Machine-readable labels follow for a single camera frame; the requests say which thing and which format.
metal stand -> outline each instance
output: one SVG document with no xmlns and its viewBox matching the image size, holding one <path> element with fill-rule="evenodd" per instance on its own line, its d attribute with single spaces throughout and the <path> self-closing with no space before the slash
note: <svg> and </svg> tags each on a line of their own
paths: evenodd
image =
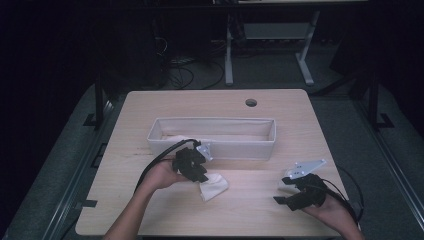
<svg viewBox="0 0 424 240">
<path fill-rule="evenodd" d="M 309 50 L 309 46 L 311 45 L 311 42 L 312 42 L 312 37 L 314 36 L 318 17 L 319 17 L 319 11 L 314 12 L 311 22 L 309 23 L 307 33 L 306 33 L 305 46 L 303 47 L 300 53 L 296 53 L 297 63 L 299 64 L 300 71 L 302 72 L 302 75 L 303 75 L 303 79 L 305 79 L 305 83 L 308 86 L 314 85 L 314 80 L 312 79 L 311 73 L 309 72 L 309 68 L 308 68 L 308 65 L 306 65 L 305 59 L 306 59 L 306 54 L 308 53 L 308 50 Z"/>
<path fill-rule="evenodd" d="M 296 53 L 296 60 L 299 64 L 306 85 L 314 85 L 311 73 L 305 62 L 312 37 L 315 32 L 319 11 L 315 11 L 309 23 L 265 23 L 265 24 L 245 24 L 247 39 L 305 39 L 305 45 L 299 53 Z M 227 52 L 225 56 L 225 84 L 233 85 L 233 68 L 231 62 L 231 33 L 227 25 Z"/>
</svg>

gray carpet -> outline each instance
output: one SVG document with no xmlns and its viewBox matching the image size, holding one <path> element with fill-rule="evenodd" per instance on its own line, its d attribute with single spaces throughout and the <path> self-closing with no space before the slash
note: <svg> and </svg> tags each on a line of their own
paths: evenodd
<svg viewBox="0 0 424 240">
<path fill-rule="evenodd" d="M 293 48 L 283 49 L 281 54 L 257 54 L 249 58 L 234 58 L 234 85 L 227 87 L 223 81 L 212 89 L 255 88 L 303 88 L 317 91 L 341 76 L 328 65 L 335 46 L 313 45 L 307 58 L 316 84 L 306 87 L 291 54 Z M 223 66 L 223 59 L 216 62 Z M 220 79 L 222 69 L 216 64 L 193 63 L 184 66 L 194 74 L 193 82 L 186 89 L 201 89 Z M 175 76 L 189 81 L 190 74 L 178 69 Z M 163 89 L 174 89 L 167 84 Z M 408 202 L 391 172 L 386 156 L 381 150 L 376 133 L 370 129 L 361 106 L 347 97 L 350 85 L 344 85 L 325 97 L 312 97 L 315 109 L 335 162 L 346 169 L 359 183 L 364 195 L 364 215 L 360 222 L 367 239 L 424 239 L 424 233 L 415 219 Z M 94 89 L 91 87 L 81 98 L 74 113 L 57 140 L 31 191 L 13 220 L 5 239 L 42 239 L 54 217 L 58 206 L 65 210 L 62 222 L 55 231 L 49 232 L 51 239 L 99 239 L 78 236 L 73 222 L 80 213 L 80 203 L 90 189 L 96 168 L 90 167 L 96 159 L 97 150 L 107 143 L 119 115 L 125 95 L 113 102 L 113 109 L 106 116 L 102 128 L 83 126 L 88 114 L 94 113 Z M 381 136 L 421 199 L 424 197 L 419 169 L 424 169 L 423 139 L 414 131 L 397 108 L 390 93 L 381 88 L 380 112 L 388 114 L 395 128 L 381 129 Z M 76 176 L 75 170 L 82 169 Z M 340 171 L 345 188 L 353 202 L 359 195 L 352 180 Z M 74 196 L 61 202 L 70 183 L 74 184 Z"/>
</svg>

black cable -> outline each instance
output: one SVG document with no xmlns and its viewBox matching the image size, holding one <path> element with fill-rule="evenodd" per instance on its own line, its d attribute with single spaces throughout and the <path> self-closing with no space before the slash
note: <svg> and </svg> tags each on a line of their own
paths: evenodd
<svg viewBox="0 0 424 240">
<path fill-rule="evenodd" d="M 180 73 L 180 78 L 170 74 L 169 78 L 171 80 L 171 84 L 173 87 L 175 87 L 177 90 L 183 90 L 184 88 L 186 88 L 188 85 L 190 85 L 193 80 L 194 80 L 194 73 L 187 69 L 187 68 L 183 68 L 183 67 L 179 67 L 177 68 L 179 73 Z M 188 72 L 191 75 L 191 79 L 188 81 L 188 83 L 184 84 L 184 78 L 181 74 L 181 70 L 184 70 L 186 72 Z"/>
<path fill-rule="evenodd" d="M 216 81 L 216 82 L 214 82 L 214 83 L 212 83 L 212 84 L 210 84 L 210 85 L 208 85 L 206 87 L 203 87 L 202 90 L 206 90 L 208 88 L 211 88 L 211 87 L 217 85 L 218 83 L 220 83 L 222 81 L 222 79 L 224 79 L 224 75 L 225 75 L 224 68 L 219 63 L 217 63 L 217 62 L 210 61 L 210 63 L 213 63 L 213 64 L 217 65 L 221 69 L 221 76 L 219 77 L 218 81 Z"/>
<path fill-rule="evenodd" d="M 166 149 L 165 151 L 163 151 L 161 154 L 159 154 L 155 159 L 153 159 L 152 162 L 149 163 L 149 165 L 147 165 L 147 167 L 144 169 L 143 173 L 140 176 L 140 179 L 138 179 L 137 185 L 134 189 L 134 192 L 137 190 L 138 186 L 140 186 L 140 184 L 143 182 L 144 177 L 146 177 L 146 174 L 149 172 L 150 169 L 152 169 L 156 164 L 160 163 L 162 161 L 162 159 L 168 155 L 170 152 L 172 152 L 173 150 L 177 149 L 178 147 L 188 143 L 188 142 L 193 142 L 194 146 L 197 147 L 199 146 L 201 143 L 199 141 L 197 141 L 196 139 L 185 139 L 182 141 L 177 142 L 176 144 L 172 145 L 171 147 L 169 147 L 168 149 Z"/>
<path fill-rule="evenodd" d="M 337 192 L 339 192 L 340 196 L 343 198 L 343 200 L 347 201 L 346 197 L 343 195 L 342 191 L 340 191 L 340 189 L 338 187 L 336 187 L 336 185 L 334 185 L 332 182 L 326 180 L 326 179 L 322 179 L 324 182 L 328 182 L 329 184 L 331 184 L 336 190 Z"/>
<path fill-rule="evenodd" d="M 341 167 L 341 166 L 339 166 L 339 165 L 337 165 L 336 164 L 336 167 L 338 168 L 338 169 L 340 169 L 340 170 L 342 170 L 344 173 L 346 173 L 346 175 L 352 180 L 352 182 L 353 182 L 353 184 L 355 184 L 355 186 L 356 186 L 356 189 L 358 190 L 358 194 L 359 194 L 359 201 L 360 201 L 360 203 L 361 203 L 361 210 L 359 211 L 359 213 L 358 213 L 358 221 L 360 221 L 361 220 L 361 218 L 362 218 L 362 215 L 364 214 L 364 208 L 365 208 L 365 205 L 364 205 L 364 195 L 363 195 L 363 193 L 362 193 L 362 190 L 361 190 L 361 187 L 359 186 L 359 184 L 358 184 L 358 182 L 355 180 L 355 178 L 346 170 L 346 169 L 344 169 L 343 167 Z"/>
</svg>

